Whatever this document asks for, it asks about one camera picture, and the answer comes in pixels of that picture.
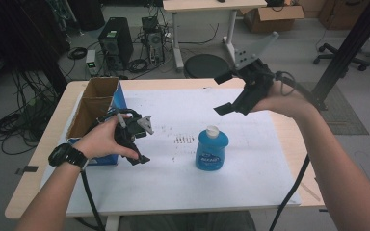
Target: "white bottle cap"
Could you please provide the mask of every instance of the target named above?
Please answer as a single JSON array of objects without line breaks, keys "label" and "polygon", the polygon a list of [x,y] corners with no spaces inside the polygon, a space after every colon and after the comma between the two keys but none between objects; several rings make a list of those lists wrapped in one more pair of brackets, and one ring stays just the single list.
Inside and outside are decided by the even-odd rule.
[{"label": "white bottle cap", "polygon": [[216,126],[209,125],[206,128],[206,135],[208,135],[208,138],[215,139],[219,136],[219,128]]}]

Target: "gray floor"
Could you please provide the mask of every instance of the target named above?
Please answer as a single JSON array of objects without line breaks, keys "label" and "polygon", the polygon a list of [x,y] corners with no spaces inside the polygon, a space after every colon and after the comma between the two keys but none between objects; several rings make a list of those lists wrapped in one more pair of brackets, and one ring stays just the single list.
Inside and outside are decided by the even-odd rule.
[{"label": "gray floor", "polygon": [[[110,16],[126,16],[131,27],[131,34],[134,38],[139,32],[140,19],[147,16],[147,9],[105,7],[105,18]],[[181,27],[181,40],[202,41],[210,39],[213,28],[216,25],[198,25],[195,28]],[[211,53],[229,60],[222,44],[222,36],[225,35],[226,25],[219,26],[218,34],[211,42],[204,45],[183,45],[182,50],[184,59],[195,54]],[[100,30],[85,32],[84,36],[70,32],[71,47],[88,46],[96,42]],[[324,73],[329,61],[321,61],[315,65],[312,63],[317,55],[316,44],[328,42],[339,46],[347,36],[348,31],[326,31],[317,19],[303,19],[295,22],[294,28],[289,32],[280,33],[278,40],[262,55],[262,61],[273,71],[284,70],[292,73],[298,81],[317,82]],[[242,20],[237,20],[234,32],[234,44],[236,47],[243,47],[255,39],[265,35],[251,34]],[[139,56],[140,47],[136,45],[135,56]],[[184,78],[183,73],[175,71],[174,64],[167,52],[167,61],[148,74],[138,77],[139,74],[132,74],[127,71],[124,74],[129,78],[138,77],[139,79],[162,79],[162,78]],[[360,57],[370,60],[370,43],[366,43]],[[59,60],[59,66],[69,72],[73,61],[66,55]],[[84,68],[84,60],[76,62],[75,67],[70,73],[69,81],[88,80],[89,74]],[[340,79],[337,86],[341,89],[346,99],[352,105],[357,116],[364,124],[370,134],[370,68],[360,72],[356,65],[350,65],[350,69],[345,78]],[[8,70],[0,72],[0,118],[17,109],[16,88],[13,85],[11,74]],[[354,158],[359,166],[365,171],[370,179],[370,135],[369,136],[337,136],[347,152]],[[12,138],[7,143],[6,148],[13,151],[23,150],[25,146],[20,138]],[[5,209],[12,197],[20,177],[15,172],[18,168],[28,164],[33,151],[21,155],[8,156],[1,151],[0,142],[0,230],[13,230],[16,220],[5,218]],[[334,230],[334,226],[328,213],[319,212],[319,208],[289,208],[286,209],[278,222],[277,230]],[[252,213],[258,230],[266,230],[274,217],[276,210],[260,210]],[[91,230],[74,221],[72,218],[66,220],[65,230]]]}]

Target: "desk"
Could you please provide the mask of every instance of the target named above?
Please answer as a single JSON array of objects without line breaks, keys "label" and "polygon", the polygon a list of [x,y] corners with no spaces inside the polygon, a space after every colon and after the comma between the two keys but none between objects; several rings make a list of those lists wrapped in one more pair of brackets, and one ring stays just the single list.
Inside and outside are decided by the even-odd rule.
[{"label": "desk", "polygon": [[[25,172],[15,190],[13,197],[6,209],[7,218],[20,218],[32,199],[40,189],[40,181],[47,167],[47,157],[54,147],[57,146],[67,119],[70,116],[76,99],[84,90],[87,81],[69,83],[52,116],[34,155],[29,163],[30,166],[38,166],[37,172]],[[167,79],[167,80],[129,80],[121,81],[124,90],[185,90],[201,88],[242,88],[244,82],[232,79],[221,85],[217,85],[212,79]],[[296,178],[306,151],[304,142],[295,122],[284,115],[271,113],[272,121],[276,127],[282,149],[286,155],[293,178]],[[324,201],[314,180],[314,171],[309,166],[302,183],[298,189],[302,200],[302,207],[323,206]],[[118,216],[110,217],[110,221],[118,220]]]},{"label": "desk", "polygon": [[232,37],[237,10],[242,8],[266,7],[266,5],[267,3],[264,0],[226,0],[223,3],[217,0],[165,0],[165,11],[172,13],[173,56],[175,58],[176,69],[180,71],[184,67],[178,41],[178,26],[181,24],[179,21],[180,16],[183,17],[183,21],[191,25],[194,23],[195,26],[200,22],[209,23],[207,22],[209,20],[212,23],[220,23],[220,18],[228,15],[229,27],[227,37],[224,37],[224,43],[234,61]]}]

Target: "table leg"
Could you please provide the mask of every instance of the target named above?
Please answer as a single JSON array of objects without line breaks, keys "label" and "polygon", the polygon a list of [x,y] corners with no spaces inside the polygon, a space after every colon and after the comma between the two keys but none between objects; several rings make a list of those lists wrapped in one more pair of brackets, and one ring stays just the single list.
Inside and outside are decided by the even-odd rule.
[{"label": "table leg", "polygon": [[182,71],[182,69],[184,68],[184,63],[182,61],[181,50],[179,49],[177,13],[172,13],[172,26],[173,26],[173,57],[175,59],[176,71]]},{"label": "table leg", "polygon": [[118,231],[119,230],[119,216],[111,215],[107,217],[106,231]]},{"label": "table leg", "polygon": [[237,14],[237,10],[232,10],[232,12],[230,13],[229,28],[227,29],[227,37],[224,37],[224,43],[233,61],[235,61],[235,48],[233,47],[232,39],[233,39],[233,31],[235,28],[236,14]]}]

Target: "floor mat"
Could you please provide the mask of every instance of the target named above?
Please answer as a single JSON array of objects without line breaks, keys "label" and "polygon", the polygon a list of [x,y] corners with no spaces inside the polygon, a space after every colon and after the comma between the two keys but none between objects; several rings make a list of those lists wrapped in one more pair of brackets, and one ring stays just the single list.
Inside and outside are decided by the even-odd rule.
[{"label": "floor mat", "polygon": [[[308,90],[313,90],[317,83],[300,84]],[[369,135],[338,86],[332,88],[324,103],[328,109],[322,111],[321,115],[335,135]]]}]

